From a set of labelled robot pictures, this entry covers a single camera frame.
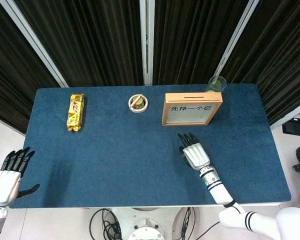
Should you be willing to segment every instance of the clear glass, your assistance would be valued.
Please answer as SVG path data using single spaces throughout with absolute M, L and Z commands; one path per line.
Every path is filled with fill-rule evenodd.
M 205 89 L 206 93 L 218 92 L 222 93 L 225 90 L 227 81 L 222 76 L 213 76 L 208 82 L 208 86 Z

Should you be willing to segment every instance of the blue table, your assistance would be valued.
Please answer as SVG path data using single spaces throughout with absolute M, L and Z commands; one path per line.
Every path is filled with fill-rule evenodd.
M 177 133 L 194 133 L 238 203 L 291 199 L 254 84 L 228 84 L 208 126 L 163 127 L 165 93 L 205 85 L 44 88 L 37 91 L 24 146 L 35 150 L 20 189 L 41 184 L 13 208 L 214 204 L 199 172 L 179 155 Z M 84 93 L 83 127 L 68 132 L 70 96 Z M 143 93 L 148 109 L 128 108 Z

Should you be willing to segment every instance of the picture frame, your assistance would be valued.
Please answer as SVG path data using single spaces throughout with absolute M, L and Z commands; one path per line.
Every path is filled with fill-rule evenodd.
M 206 126 L 222 103 L 220 92 L 166 93 L 162 126 Z

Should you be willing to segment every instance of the robotic arm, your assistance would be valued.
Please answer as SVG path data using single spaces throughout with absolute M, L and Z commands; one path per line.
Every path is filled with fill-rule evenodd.
M 35 154 L 29 147 L 17 152 L 12 151 L 6 156 L 0 170 L 0 233 L 6 221 L 10 206 L 17 198 L 34 193 L 39 187 L 36 184 L 31 189 L 19 191 L 21 179 L 25 173 L 30 158 Z
M 215 168 L 209 166 L 210 159 L 196 137 L 191 133 L 178 136 L 184 144 L 184 147 L 179 147 L 181 157 L 188 166 L 200 171 L 200 177 L 215 202 L 226 208 L 219 213 L 223 226 L 245 229 L 272 240 L 300 240 L 300 208 L 281 209 L 275 218 L 252 211 L 245 212 L 228 193 Z

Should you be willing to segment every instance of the black curtain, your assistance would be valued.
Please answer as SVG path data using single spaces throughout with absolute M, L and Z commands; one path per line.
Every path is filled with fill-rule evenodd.
M 25 133 L 36 91 L 59 87 L 0 4 L 0 120 Z
M 203 84 L 213 76 L 247 0 L 155 2 L 153 84 Z
M 261 0 L 221 76 L 258 85 L 270 124 L 300 105 L 300 1 Z
M 16 0 L 71 87 L 143 85 L 138 0 Z

